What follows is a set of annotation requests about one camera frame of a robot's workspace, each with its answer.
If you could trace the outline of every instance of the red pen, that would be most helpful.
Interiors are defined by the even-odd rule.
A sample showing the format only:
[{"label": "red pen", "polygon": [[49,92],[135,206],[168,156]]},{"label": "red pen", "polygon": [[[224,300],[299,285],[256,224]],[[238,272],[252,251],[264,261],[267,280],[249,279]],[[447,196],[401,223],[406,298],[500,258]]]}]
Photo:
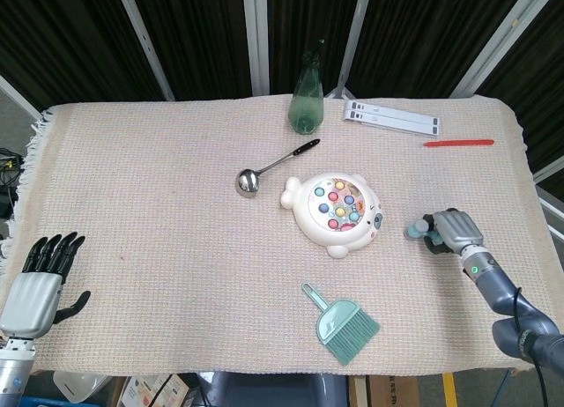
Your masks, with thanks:
[{"label": "red pen", "polygon": [[423,145],[425,147],[464,147],[471,145],[493,145],[494,141],[489,139],[479,140],[442,140],[442,141],[427,141]]}]

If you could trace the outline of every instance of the beige tablecloth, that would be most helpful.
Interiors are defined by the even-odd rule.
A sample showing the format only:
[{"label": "beige tablecloth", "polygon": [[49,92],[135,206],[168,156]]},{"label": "beige tablecloth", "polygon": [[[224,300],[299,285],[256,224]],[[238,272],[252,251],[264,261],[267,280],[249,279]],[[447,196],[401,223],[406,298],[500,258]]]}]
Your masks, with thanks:
[{"label": "beige tablecloth", "polygon": [[[321,143],[261,177],[255,199],[234,177],[305,143],[289,96],[53,107],[38,124],[1,300],[32,243],[86,236],[62,306],[76,317],[38,343],[37,367],[105,374],[230,370],[435,374],[522,366],[494,345],[492,313],[454,255],[403,237],[424,213],[468,211],[523,294],[564,324],[564,277],[525,159],[521,128],[498,100],[372,100],[439,116],[441,138],[490,147],[428,149],[425,137],[343,122],[325,101]],[[380,197],[375,240],[343,260],[308,240],[280,207],[286,178],[358,173]],[[382,329],[349,366],[317,341],[310,282],[362,305]]]}]

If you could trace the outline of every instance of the floor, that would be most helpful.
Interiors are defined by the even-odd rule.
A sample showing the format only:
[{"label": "floor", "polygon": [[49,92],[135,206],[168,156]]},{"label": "floor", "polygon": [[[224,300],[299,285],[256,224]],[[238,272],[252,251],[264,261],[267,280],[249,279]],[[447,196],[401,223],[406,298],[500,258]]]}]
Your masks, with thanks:
[{"label": "floor", "polygon": [[[29,124],[32,118],[7,96],[0,92],[0,147],[25,154],[25,146],[33,134]],[[0,225],[0,233],[7,234],[4,224]],[[564,261],[564,244],[555,241],[560,261]],[[505,370],[471,370],[455,374],[456,395],[461,407],[487,406],[495,397]],[[550,405],[564,404],[564,385],[562,379],[549,371],[545,371],[546,387]],[[29,395],[45,394],[60,397],[57,389],[50,384],[50,374],[33,377],[26,393]],[[442,377],[440,375],[419,378],[421,406],[445,406]],[[103,394],[96,398],[100,405],[104,404]],[[534,371],[522,372],[511,377],[504,386],[499,406],[532,406],[542,405],[538,379]]]}]

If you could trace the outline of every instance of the fringe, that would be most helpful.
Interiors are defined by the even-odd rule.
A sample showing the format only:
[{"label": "fringe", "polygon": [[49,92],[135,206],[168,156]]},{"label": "fringe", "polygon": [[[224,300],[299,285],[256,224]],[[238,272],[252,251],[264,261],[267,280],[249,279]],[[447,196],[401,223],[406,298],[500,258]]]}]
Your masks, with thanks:
[{"label": "fringe", "polygon": [[24,171],[19,176],[19,185],[16,189],[18,193],[18,201],[14,204],[13,217],[6,221],[9,229],[9,235],[5,240],[0,241],[0,284],[5,272],[8,270],[10,263],[10,253],[14,244],[14,238],[18,234],[19,221],[22,210],[26,205],[27,198],[30,196],[30,188],[35,179],[35,171],[38,163],[41,161],[42,153],[45,148],[46,137],[51,130],[51,123],[56,114],[56,107],[50,107],[41,113],[41,118],[32,124],[35,135],[27,144],[27,155],[24,158]]}]

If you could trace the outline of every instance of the gray robot arm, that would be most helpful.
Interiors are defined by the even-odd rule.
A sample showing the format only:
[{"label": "gray robot arm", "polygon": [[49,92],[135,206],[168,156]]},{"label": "gray robot arm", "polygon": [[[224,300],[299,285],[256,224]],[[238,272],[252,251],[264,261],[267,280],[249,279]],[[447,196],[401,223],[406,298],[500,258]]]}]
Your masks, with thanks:
[{"label": "gray robot arm", "polygon": [[0,349],[2,407],[19,404],[35,361],[34,339],[47,334],[52,324],[77,314],[90,298],[90,292],[83,292],[73,306],[57,310],[74,255],[84,240],[77,233],[38,240],[11,285],[0,316],[0,329],[9,338]]},{"label": "gray robot arm", "polygon": [[451,209],[425,215],[409,226],[405,234],[412,239],[423,238],[435,254],[461,256],[464,273],[490,308],[500,315],[511,316],[492,327],[493,340],[502,352],[530,363],[535,359],[564,377],[564,336],[546,314],[520,294],[483,246],[484,237],[467,213]]}]

